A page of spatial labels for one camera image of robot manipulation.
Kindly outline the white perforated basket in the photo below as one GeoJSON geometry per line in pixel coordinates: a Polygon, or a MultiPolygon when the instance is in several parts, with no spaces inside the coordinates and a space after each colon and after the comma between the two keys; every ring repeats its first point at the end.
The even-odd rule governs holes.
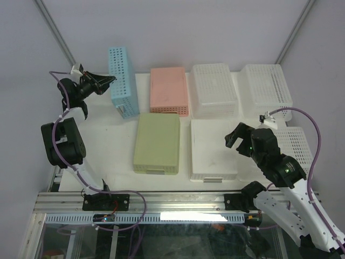
{"type": "Polygon", "coordinates": [[[189,74],[192,117],[234,118],[239,102],[228,64],[194,65],[189,74]]]}
{"type": "Polygon", "coordinates": [[[293,106],[279,64],[247,64],[237,75],[239,99],[245,117],[293,106]]]}
{"type": "MultiPolygon", "coordinates": [[[[273,129],[272,131],[277,137],[281,153],[296,159],[305,173],[308,174],[313,156],[304,130],[301,127],[284,127],[277,130],[273,129]]],[[[258,181],[263,185],[270,183],[251,158],[238,154],[236,162],[238,169],[237,179],[239,181],[244,183],[258,181]]]]}

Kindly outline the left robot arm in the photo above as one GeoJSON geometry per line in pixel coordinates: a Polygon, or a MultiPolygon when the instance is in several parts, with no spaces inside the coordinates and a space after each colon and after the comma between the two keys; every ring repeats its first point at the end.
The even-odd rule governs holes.
{"type": "Polygon", "coordinates": [[[62,72],[50,71],[57,81],[57,88],[62,96],[63,112],[51,123],[41,126],[44,147],[51,165],[70,172],[83,186],[84,197],[94,199],[100,209],[108,209],[113,203],[109,187],[86,160],[86,147],[78,125],[88,118],[85,99],[91,94],[104,94],[115,76],[103,76],[79,71],[79,82],[70,78],[58,79],[62,72]]]}

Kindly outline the blue basket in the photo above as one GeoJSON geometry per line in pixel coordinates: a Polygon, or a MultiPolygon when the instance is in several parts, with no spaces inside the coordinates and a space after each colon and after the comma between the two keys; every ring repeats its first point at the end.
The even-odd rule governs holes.
{"type": "Polygon", "coordinates": [[[110,84],[111,100],[124,119],[140,114],[136,76],[132,60],[125,47],[108,49],[108,73],[116,78],[110,84]]]}

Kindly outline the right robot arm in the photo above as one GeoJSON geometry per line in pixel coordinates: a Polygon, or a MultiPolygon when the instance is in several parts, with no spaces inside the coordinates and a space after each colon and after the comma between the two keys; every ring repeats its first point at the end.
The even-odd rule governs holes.
{"type": "Polygon", "coordinates": [[[266,213],[299,247],[302,258],[341,258],[344,255],[344,233],[332,223],[307,181],[307,175],[296,159],[281,153],[278,141],[269,128],[253,128],[244,123],[225,136],[232,148],[251,158],[266,179],[288,198],[296,212],[288,210],[258,181],[241,189],[240,210],[257,209],[266,213]]]}

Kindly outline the small white basket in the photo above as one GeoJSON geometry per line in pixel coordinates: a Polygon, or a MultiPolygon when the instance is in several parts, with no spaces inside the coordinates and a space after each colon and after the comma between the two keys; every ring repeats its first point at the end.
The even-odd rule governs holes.
{"type": "Polygon", "coordinates": [[[227,182],[235,180],[238,171],[236,152],[225,146],[225,136],[233,124],[225,119],[192,119],[191,172],[192,182],[227,182]]]}

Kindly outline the yellow-green basket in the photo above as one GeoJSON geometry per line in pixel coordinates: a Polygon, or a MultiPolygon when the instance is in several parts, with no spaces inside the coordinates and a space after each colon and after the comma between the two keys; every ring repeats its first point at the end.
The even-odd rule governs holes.
{"type": "Polygon", "coordinates": [[[178,114],[140,114],[134,148],[134,172],[153,175],[178,174],[180,135],[181,123],[178,114]]]}

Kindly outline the pink basket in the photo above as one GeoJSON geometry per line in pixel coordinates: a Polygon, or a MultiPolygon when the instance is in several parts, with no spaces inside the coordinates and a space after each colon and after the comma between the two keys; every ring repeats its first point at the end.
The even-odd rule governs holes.
{"type": "Polygon", "coordinates": [[[189,115],[187,80],[183,67],[161,67],[150,71],[150,112],[189,115]]]}

